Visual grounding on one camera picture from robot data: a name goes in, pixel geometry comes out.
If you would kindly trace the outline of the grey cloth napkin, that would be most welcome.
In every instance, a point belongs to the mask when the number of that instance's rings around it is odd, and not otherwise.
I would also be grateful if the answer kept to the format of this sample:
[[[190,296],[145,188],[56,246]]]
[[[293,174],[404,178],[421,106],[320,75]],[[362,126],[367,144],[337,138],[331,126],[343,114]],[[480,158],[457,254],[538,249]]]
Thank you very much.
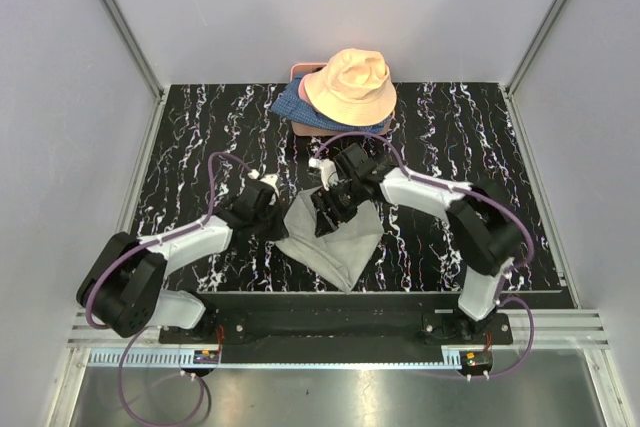
[[[317,237],[312,193],[308,189],[295,197],[284,217],[289,236],[277,241],[276,247],[340,291],[349,293],[384,234],[378,210],[373,202],[366,201],[357,208],[352,220],[335,232]]]

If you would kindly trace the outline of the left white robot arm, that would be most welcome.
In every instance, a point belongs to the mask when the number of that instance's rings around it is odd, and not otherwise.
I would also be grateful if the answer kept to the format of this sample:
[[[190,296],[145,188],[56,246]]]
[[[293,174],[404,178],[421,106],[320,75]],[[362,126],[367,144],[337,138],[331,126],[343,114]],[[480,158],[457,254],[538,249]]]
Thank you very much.
[[[284,239],[284,207],[278,199],[278,177],[248,180],[242,191],[214,209],[209,217],[174,231],[135,237],[113,235],[76,293],[96,329],[110,329],[122,338],[147,327],[177,327],[196,343],[215,333],[216,319],[204,301],[187,291],[163,287],[172,273],[205,257],[225,252],[234,242],[251,237]]]

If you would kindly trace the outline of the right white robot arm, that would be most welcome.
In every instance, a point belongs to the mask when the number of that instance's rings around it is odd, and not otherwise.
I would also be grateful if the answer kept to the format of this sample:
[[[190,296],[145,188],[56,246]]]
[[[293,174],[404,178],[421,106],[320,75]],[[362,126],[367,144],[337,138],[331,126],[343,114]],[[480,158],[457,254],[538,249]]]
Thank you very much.
[[[470,344],[488,334],[501,279],[520,246],[531,242],[523,223],[498,200],[494,186],[421,175],[396,161],[371,157],[357,144],[331,160],[313,157],[308,165],[322,181],[311,195],[318,237],[350,222],[366,201],[408,207],[446,223],[467,266],[455,334]]]

